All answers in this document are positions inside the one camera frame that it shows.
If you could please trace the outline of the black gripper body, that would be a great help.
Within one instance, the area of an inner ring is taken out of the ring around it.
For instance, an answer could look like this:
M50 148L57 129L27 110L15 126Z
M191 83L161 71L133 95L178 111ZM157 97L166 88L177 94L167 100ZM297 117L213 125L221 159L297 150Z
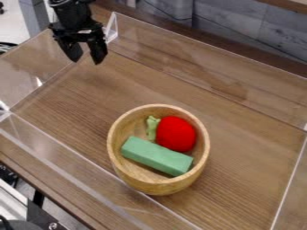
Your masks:
M105 43L103 24L94 20L90 5L97 0L49 0L58 21L50 24L61 44Z

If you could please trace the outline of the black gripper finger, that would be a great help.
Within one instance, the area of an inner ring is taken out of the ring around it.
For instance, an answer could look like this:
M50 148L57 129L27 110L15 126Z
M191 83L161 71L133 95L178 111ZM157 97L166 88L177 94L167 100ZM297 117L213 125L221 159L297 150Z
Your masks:
M105 39L90 39L89 40L90 54L94 63L98 65L109 55L109 49Z
M83 56L83 49L74 39L57 39L57 42L71 61L78 62Z

